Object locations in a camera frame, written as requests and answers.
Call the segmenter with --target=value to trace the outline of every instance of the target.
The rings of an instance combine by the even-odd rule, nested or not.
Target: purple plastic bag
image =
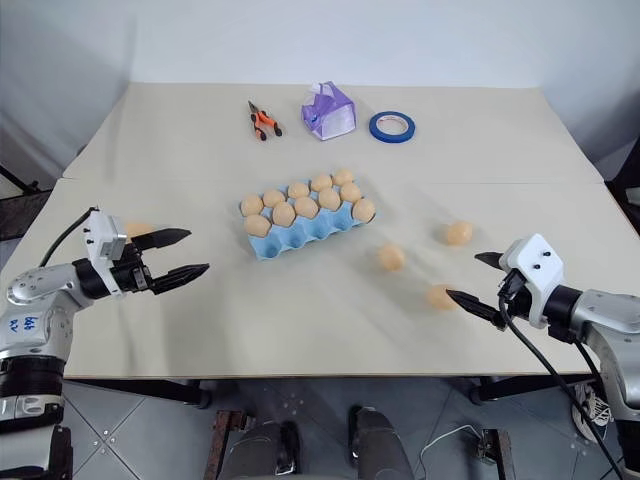
[[[302,121],[320,140],[344,135],[356,128],[356,107],[333,82],[316,83],[302,105]]]

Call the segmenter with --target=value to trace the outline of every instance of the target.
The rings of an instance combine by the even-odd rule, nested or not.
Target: table
[[[94,204],[125,221],[192,230],[178,245],[145,252],[155,275],[188,263],[212,268],[184,288],[103,299],[77,315],[68,378],[546,373],[510,333],[424,301],[436,283],[494,301],[501,274],[473,254],[532,232],[563,257],[567,284],[633,290],[638,237],[537,91],[350,87],[361,123],[367,108],[416,120],[412,141],[386,145],[364,127],[315,140],[295,119],[299,90],[132,85],[56,185],[0,286],[37,264]],[[247,97],[283,123],[283,138],[256,141]],[[338,166],[356,172],[376,219],[258,262],[238,200]],[[447,247],[442,229],[458,219],[476,224],[473,241]],[[375,249],[387,241],[406,248],[406,270],[377,269]],[[52,264],[83,256],[75,235]],[[586,371],[575,349],[526,332],[559,371]]]

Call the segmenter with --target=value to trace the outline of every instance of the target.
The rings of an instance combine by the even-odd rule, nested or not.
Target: egg carton
[[[334,185],[332,188],[336,192],[340,192],[340,187]],[[287,198],[286,187],[278,188],[278,190]],[[309,196],[316,202],[318,201],[317,192],[311,192]],[[295,203],[293,198],[287,198],[286,201],[291,206]],[[352,208],[353,203],[344,200],[335,212],[319,206],[318,214],[314,218],[296,215],[295,220],[288,227],[271,225],[266,237],[248,235],[249,243],[258,260],[275,258],[287,250],[296,250],[304,247],[309,242],[324,240],[332,233],[347,232],[353,227],[362,225],[364,222],[353,218],[351,215]],[[264,207],[260,215],[271,222],[272,210],[270,207]]]

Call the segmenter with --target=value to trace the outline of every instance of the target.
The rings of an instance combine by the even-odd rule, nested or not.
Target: blue tape roll
[[[406,130],[397,135],[385,133],[378,128],[378,122],[380,120],[395,120],[397,122],[404,124],[406,126]],[[402,143],[402,142],[406,142],[411,137],[413,137],[413,134],[416,131],[416,124],[413,123],[413,120],[411,120],[411,117],[409,117],[408,115],[405,115],[404,113],[391,112],[391,111],[380,112],[375,114],[373,117],[371,117],[371,120],[369,120],[369,131],[371,132],[371,135],[373,135],[375,138],[377,138],[381,142]]]

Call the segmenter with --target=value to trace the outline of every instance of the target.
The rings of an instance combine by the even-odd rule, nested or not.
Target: orange-handled pliers
[[[253,122],[253,128],[256,132],[256,137],[258,137],[263,142],[267,139],[267,134],[264,133],[264,130],[259,127],[261,122],[272,127],[273,132],[277,137],[282,136],[282,130],[280,130],[280,127],[278,127],[278,122],[267,115],[267,112],[258,109],[258,107],[256,107],[251,102],[249,102],[249,108],[251,109],[251,121]]]

